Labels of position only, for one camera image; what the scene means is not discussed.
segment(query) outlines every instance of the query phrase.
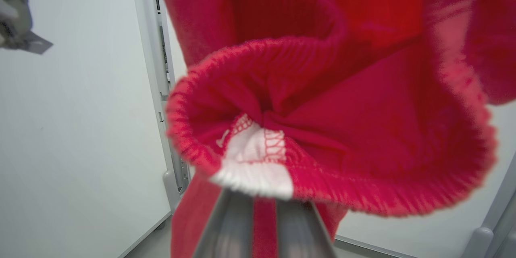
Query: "red fabric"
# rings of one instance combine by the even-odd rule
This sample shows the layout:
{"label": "red fabric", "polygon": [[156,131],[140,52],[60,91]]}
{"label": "red fabric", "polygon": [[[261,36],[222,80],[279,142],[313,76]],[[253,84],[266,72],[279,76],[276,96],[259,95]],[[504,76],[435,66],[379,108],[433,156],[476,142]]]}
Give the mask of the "red fabric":
{"label": "red fabric", "polygon": [[[165,1],[189,67],[169,135],[200,173],[173,217],[175,258],[195,249],[215,141],[242,113],[285,133],[293,198],[316,201],[332,237],[346,209],[452,206],[495,161],[485,105],[516,98],[516,0]],[[255,211],[253,255],[274,257],[272,202]]]}

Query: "white partition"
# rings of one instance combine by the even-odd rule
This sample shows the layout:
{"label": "white partition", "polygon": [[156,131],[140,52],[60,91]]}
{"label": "white partition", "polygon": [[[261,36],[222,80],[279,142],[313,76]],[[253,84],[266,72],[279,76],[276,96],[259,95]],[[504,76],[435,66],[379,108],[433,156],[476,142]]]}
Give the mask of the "white partition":
{"label": "white partition", "polygon": [[117,258],[170,212],[135,0],[29,0],[0,50],[0,257]]}
{"label": "white partition", "polygon": [[350,212],[337,235],[417,258],[460,258],[472,232],[481,227],[516,151],[516,102],[490,108],[497,127],[498,162],[470,199],[424,217],[380,218]]}

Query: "red garment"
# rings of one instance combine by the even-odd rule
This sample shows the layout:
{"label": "red garment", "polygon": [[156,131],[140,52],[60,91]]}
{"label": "red garment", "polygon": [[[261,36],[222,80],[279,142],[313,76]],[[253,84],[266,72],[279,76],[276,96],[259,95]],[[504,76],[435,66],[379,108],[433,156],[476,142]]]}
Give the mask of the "red garment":
{"label": "red garment", "polygon": [[[334,237],[346,209],[452,206],[495,161],[485,105],[516,98],[516,0],[165,1],[189,69],[169,135],[197,168],[174,258],[218,185],[313,200]],[[273,200],[254,209],[253,257],[276,257]]]}

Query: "gray floor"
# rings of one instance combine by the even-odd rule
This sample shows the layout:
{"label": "gray floor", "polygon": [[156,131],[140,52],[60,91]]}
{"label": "gray floor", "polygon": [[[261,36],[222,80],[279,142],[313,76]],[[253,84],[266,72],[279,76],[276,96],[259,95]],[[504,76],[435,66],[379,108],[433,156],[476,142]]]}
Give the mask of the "gray floor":
{"label": "gray floor", "polygon": [[[170,218],[162,230],[153,231],[125,258],[170,258]],[[367,258],[357,253],[335,248],[339,258]]]}

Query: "white fabric patch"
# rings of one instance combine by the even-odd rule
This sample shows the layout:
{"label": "white fabric patch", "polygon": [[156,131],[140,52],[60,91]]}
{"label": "white fabric patch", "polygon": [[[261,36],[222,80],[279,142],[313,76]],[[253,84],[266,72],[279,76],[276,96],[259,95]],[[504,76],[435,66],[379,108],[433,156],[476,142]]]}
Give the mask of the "white fabric patch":
{"label": "white fabric patch", "polygon": [[232,129],[221,169],[211,181],[251,196],[291,199],[293,183],[283,164],[284,137],[282,131],[261,128],[243,115]]}

